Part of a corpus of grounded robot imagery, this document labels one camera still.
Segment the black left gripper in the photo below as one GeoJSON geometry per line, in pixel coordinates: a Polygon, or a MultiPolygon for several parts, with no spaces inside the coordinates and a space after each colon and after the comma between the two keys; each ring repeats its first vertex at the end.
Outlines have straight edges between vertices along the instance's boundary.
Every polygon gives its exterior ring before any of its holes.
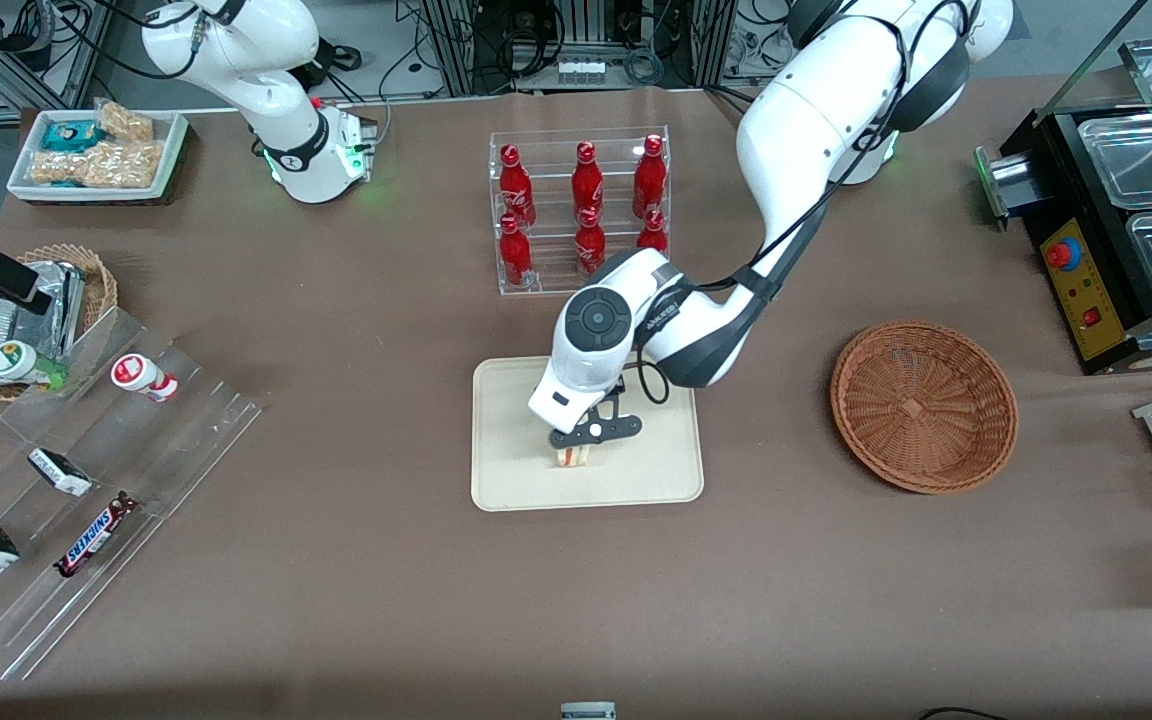
{"type": "Polygon", "coordinates": [[[626,382],[617,382],[607,395],[596,401],[594,406],[590,406],[571,432],[564,433],[561,430],[550,432],[550,447],[558,448],[558,461],[564,461],[564,448],[584,446],[584,457],[589,458],[598,445],[641,433],[643,420],[639,416],[620,411],[623,392],[626,382]]]}

